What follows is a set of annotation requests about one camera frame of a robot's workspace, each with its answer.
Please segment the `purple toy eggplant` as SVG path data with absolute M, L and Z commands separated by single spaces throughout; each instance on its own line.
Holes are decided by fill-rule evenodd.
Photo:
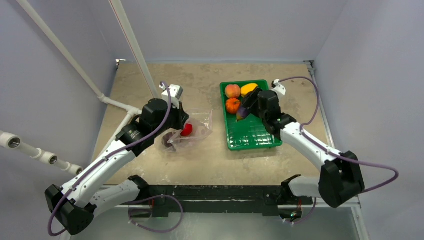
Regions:
M 236 121 L 239 122 L 241 120 L 244 120 L 245 118 L 247 118 L 250 114 L 250 110 L 240 106 L 236 112 Z

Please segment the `dark red toy apple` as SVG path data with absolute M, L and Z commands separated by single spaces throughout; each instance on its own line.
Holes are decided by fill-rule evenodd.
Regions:
M 174 148 L 180 144 L 180 135 L 177 132 L 168 132 L 162 137 L 162 145 L 166 148 Z

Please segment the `red toy tomato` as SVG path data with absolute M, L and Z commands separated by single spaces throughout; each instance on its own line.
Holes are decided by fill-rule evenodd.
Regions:
M 183 130 L 180 133 L 180 136 L 182 137 L 188 137 L 192 134 L 193 132 L 193 125 L 191 123 L 186 123 Z

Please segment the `clear pink zip top bag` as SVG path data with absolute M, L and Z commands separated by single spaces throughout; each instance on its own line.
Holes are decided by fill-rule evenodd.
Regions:
M 192 108 L 182 130 L 169 129 L 160 135 L 158 149 L 166 153 L 194 150 L 213 133 L 213 110 Z

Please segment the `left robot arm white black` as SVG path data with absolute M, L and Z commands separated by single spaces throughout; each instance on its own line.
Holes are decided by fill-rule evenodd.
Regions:
M 168 195 L 151 192 L 138 175 L 106 190 L 101 187 L 121 168 L 151 147 L 156 137 L 169 129 L 183 130 L 189 115 L 180 100 L 151 99 L 115 136 L 115 140 L 89 167 L 62 186 L 52 184 L 44 194 L 51 215 L 47 232 L 51 237 L 67 232 L 77 235 L 95 217 L 121 204 L 153 204 Z

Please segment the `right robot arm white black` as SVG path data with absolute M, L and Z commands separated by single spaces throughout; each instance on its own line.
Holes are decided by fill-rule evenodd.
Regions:
M 319 177 L 296 175 L 283 181 L 280 196 L 284 202 L 312 197 L 337 208 L 365 190 L 357 156 L 326 146 L 302 129 L 294 117 L 281 111 L 277 92 L 257 87 L 242 99 L 239 110 L 258 117 L 269 134 L 292 146 L 319 170 Z

